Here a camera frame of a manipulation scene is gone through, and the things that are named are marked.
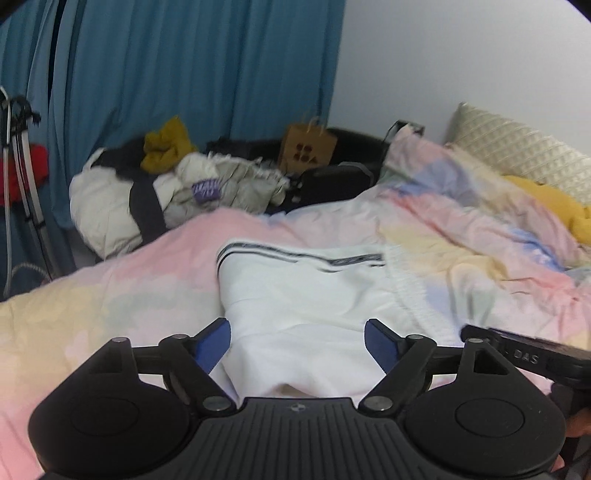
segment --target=yellow cloth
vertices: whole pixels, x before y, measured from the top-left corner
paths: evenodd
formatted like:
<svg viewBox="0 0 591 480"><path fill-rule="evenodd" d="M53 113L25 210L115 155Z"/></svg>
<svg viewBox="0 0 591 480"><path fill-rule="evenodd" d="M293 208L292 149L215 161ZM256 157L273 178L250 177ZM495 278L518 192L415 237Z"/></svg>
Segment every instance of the yellow cloth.
<svg viewBox="0 0 591 480"><path fill-rule="evenodd" d="M506 175L506 180L522 188L560 219L581 244L591 245L591 209L570 195L550 185L539 185L529 179Z"/></svg>
<svg viewBox="0 0 591 480"><path fill-rule="evenodd" d="M160 175L174 168L185 155L196 151L187 128L178 116L174 116L159 131L146 134L146 156L140 166L148 173Z"/></svg>

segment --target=hand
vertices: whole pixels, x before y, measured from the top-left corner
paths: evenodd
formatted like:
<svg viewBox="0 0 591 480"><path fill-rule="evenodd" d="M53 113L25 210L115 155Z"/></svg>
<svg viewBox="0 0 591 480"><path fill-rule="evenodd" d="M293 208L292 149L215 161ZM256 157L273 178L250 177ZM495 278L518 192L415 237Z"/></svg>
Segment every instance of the hand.
<svg viewBox="0 0 591 480"><path fill-rule="evenodd" d="M591 410L584 408L580 412L576 413L566 421L566 436L578 438L583 435L591 434ZM552 471L558 470L564 467L564 460L559 455L556 459ZM587 473L585 480L591 480L591 472Z"/></svg>

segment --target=pillow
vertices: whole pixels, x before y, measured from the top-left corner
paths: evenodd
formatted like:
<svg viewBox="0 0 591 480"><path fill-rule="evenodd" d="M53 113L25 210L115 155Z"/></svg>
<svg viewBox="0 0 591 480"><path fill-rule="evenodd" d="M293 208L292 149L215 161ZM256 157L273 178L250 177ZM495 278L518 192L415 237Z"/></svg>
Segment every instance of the pillow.
<svg viewBox="0 0 591 480"><path fill-rule="evenodd" d="M554 137L462 103L451 142L500 174L552 185L591 203L591 157Z"/></svg>

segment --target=black stripe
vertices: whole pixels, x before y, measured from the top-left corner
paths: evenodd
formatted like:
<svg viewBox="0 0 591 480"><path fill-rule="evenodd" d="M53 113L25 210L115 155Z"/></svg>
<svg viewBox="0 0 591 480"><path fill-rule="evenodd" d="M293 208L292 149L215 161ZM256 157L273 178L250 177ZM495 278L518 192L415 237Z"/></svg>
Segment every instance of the black stripe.
<svg viewBox="0 0 591 480"><path fill-rule="evenodd" d="M283 250L281 248L272 247L270 245L252 244L252 243L247 243L247 242L234 242L234 243L228 244L224 248L222 248L222 250L220 251L220 253L217 255L217 262L220 263L220 258L229 249L234 248L234 247L236 247L236 248L254 248L254 249L260 249L260 250L265 250L265 251L273 252L273 253L276 253L276 254L285 255L287 257L312 258L312 259L315 259L315 260L321 260L321 261L327 262L330 265L333 265L335 267L342 267L344 265L351 265L351 264L360 263L360 262L364 262L364 261L379 261L379 262L383 262L384 261L384 258L382 256L382 254L365 254L365 255L355 255L354 257L345 257L345 258L330 259L330 258L326 258L326 257L321 257L319 255L296 253L296 252L292 252L290 250Z"/></svg>
<svg viewBox="0 0 591 480"><path fill-rule="evenodd" d="M279 261L284 261L284 262L289 262L289 263L297 263L297 260L293 260L291 258L286 258L286 257L281 257L279 255L274 255L273 253L268 253L268 252L264 252L264 251L247 251L247 250L235 250L232 252L227 252L225 253L225 255L218 260L217 262L217 273L219 274L220 268L222 266L222 263L224 262L225 259L227 259L230 255L232 254L242 254L242 255L259 255L260 257L267 257L267 258L271 258L273 260L279 260ZM331 267L344 267L344 266L348 266L348 265L355 265L355 264L360 264L360 263L364 263L364 262L376 262L376 261L382 261L382 259L380 258L379 260L375 260L372 258L367 258L370 256L373 256L376 254L372 254L372 255L358 255L357 257L347 257L347 258L336 258L336 259L328 259L328 258L322 258L322 257L315 257L313 255L306 255L307 257L313 258L314 260L319 260L319 261L323 261L325 263L328 263ZM373 263L368 265L369 267L384 267L385 263ZM334 272L332 270L322 270L323 272Z"/></svg>

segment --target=red cloth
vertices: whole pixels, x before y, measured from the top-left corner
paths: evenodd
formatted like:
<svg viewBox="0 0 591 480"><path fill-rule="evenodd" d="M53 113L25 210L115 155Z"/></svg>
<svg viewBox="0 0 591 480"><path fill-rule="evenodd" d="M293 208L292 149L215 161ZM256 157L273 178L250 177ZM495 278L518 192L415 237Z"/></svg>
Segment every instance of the red cloth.
<svg viewBox="0 0 591 480"><path fill-rule="evenodd" d="M33 176L35 177L35 185L38 187L49 176L49 166L47 163L47 149L42 145L31 145L31 164L33 165ZM22 165L22 171L25 174L24 184L25 191L29 191L29 183L26 180L25 165ZM8 161L8 191L10 195L10 203L21 202L21 191L18 188L17 167L14 163L14 158L10 155ZM4 165L0 160L0 205L4 205Z"/></svg>

